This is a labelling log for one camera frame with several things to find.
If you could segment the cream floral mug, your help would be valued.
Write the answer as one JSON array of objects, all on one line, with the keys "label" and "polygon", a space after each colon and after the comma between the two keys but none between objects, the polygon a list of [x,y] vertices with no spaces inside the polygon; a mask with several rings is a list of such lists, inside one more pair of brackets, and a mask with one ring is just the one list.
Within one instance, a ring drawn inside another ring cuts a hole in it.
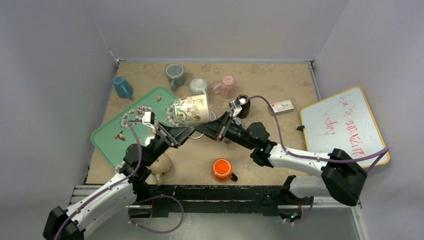
[{"label": "cream floral mug", "polygon": [[174,101],[176,122],[179,126],[195,126],[211,120],[207,94],[178,98]]}]

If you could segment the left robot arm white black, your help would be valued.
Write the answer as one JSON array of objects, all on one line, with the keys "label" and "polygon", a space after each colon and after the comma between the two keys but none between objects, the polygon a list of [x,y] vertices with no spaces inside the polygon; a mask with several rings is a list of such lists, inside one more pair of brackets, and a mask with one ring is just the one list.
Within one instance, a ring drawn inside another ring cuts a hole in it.
[{"label": "left robot arm white black", "polygon": [[123,166],[111,180],[83,200],[50,211],[42,236],[46,240],[82,240],[112,215],[127,205],[142,205],[149,199],[146,179],[151,166],[165,151],[178,148],[195,132],[193,126],[167,126],[159,123],[147,146],[131,144],[125,151]]}]

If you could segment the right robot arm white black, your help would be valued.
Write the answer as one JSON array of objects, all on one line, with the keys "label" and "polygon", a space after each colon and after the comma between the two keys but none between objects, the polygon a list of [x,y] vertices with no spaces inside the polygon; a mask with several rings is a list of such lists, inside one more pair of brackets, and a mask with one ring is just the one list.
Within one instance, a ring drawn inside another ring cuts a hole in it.
[{"label": "right robot arm white black", "polygon": [[284,147],[269,140],[262,122],[247,128],[233,122],[229,112],[216,120],[195,126],[196,131],[217,142],[224,138],[251,150],[250,157],[259,166],[287,168],[309,174],[287,180],[280,196],[288,204],[299,198],[329,196],[346,206],[354,207],[368,177],[367,172],[341,149],[317,153]]}]

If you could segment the beige round mug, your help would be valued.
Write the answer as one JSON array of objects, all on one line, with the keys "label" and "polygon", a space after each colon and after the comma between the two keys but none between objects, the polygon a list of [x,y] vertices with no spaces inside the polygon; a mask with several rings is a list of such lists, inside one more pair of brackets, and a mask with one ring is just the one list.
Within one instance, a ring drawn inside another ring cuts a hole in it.
[{"label": "beige round mug", "polygon": [[166,154],[163,153],[153,164],[149,167],[151,173],[155,178],[155,182],[158,186],[164,183],[164,175],[166,175],[172,168],[172,160]]}]

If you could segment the orange mug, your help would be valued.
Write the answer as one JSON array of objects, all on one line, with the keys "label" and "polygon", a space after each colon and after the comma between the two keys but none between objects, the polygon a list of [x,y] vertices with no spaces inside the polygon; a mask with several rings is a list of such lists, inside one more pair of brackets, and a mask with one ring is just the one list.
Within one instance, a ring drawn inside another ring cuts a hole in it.
[{"label": "orange mug", "polygon": [[233,173],[231,162],[226,158],[218,158],[211,165],[211,176],[218,183],[237,182],[238,177]]}]

